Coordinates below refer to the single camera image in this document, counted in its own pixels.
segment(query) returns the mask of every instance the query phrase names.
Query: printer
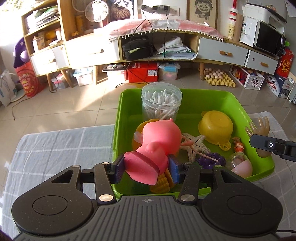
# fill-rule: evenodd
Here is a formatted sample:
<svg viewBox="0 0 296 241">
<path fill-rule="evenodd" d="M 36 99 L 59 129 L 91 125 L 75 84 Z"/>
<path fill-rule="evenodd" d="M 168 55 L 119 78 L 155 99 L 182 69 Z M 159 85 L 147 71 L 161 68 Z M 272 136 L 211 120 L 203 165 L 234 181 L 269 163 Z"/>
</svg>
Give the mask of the printer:
<svg viewBox="0 0 296 241">
<path fill-rule="evenodd" d="M 244 17 L 264 22 L 280 34 L 285 35 L 287 20 L 272 9 L 257 4 L 246 4 L 242 10 Z"/>
</svg>

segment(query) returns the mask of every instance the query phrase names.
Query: framed picture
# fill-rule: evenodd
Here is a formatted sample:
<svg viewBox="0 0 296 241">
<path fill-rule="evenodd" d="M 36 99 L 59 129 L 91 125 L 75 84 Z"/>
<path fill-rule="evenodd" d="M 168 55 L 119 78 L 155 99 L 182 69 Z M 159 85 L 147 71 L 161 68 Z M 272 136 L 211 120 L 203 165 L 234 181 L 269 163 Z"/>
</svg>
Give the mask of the framed picture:
<svg viewBox="0 0 296 241">
<path fill-rule="evenodd" d="M 190 21 L 196 23 L 206 22 L 209 26 L 217 28 L 217 0 L 189 0 L 188 13 Z"/>
<path fill-rule="evenodd" d="M 138 0 L 107 0 L 110 21 L 138 18 Z"/>
</svg>

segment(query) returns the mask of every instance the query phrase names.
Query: wall fan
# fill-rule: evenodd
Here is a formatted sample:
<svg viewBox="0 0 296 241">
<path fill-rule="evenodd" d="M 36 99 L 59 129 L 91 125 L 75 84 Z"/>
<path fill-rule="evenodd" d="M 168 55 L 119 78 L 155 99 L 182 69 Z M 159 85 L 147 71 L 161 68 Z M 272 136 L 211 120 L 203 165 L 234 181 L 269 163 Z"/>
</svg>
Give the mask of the wall fan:
<svg viewBox="0 0 296 241">
<path fill-rule="evenodd" d="M 72 0 L 73 8 L 78 12 L 84 12 L 86 6 L 93 0 Z"/>
<path fill-rule="evenodd" d="M 101 0 L 92 1 L 85 8 L 85 16 L 88 21 L 98 23 L 103 21 L 109 13 L 109 6 Z"/>
</svg>

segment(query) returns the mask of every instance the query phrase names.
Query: pink toy pig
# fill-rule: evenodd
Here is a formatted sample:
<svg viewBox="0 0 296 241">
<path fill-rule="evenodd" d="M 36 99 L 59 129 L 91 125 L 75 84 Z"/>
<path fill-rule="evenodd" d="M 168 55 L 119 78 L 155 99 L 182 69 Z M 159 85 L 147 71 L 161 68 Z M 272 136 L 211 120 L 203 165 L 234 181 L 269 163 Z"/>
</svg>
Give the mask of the pink toy pig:
<svg viewBox="0 0 296 241">
<path fill-rule="evenodd" d="M 167 155 L 178 152 L 181 140 L 181 131 L 172 118 L 147 123 L 142 146 L 124 154 L 126 172 L 137 182 L 155 185 L 168 168 Z"/>
</svg>

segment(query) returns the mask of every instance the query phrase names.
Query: white drawer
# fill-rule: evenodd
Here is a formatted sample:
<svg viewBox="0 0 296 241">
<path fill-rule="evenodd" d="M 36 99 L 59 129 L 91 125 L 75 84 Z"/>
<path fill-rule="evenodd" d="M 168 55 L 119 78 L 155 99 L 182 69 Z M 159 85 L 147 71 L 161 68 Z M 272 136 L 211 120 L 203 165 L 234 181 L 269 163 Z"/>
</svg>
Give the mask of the white drawer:
<svg viewBox="0 0 296 241">
<path fill-rule="evenodd" d="M 35 54 L 31 57 L 36 75 L 56 72 L 58 69 L 70 67 L 65 45 Z"/>
<path fill-rule="evenodd" d="M 244 66 L 248 50 L 217 40 L 200 38 L 197 58 Z"/>
<path fill-rule="evenodd" d="M 278 61 L 269 58 L 263 54 L 259 54 L 254 51 L 249 51 L 245 67 L 250 69 L 255 69 L 258 71 L 263 71 L 268 74 L 274 74 Z"/>
<path fill-rule="evenodd" d="M 109 64 L 120 60 L 118 41 L 108 42 L 105 37 L 88 34 L 66 42 L 71 68 Z"/>
</svg>

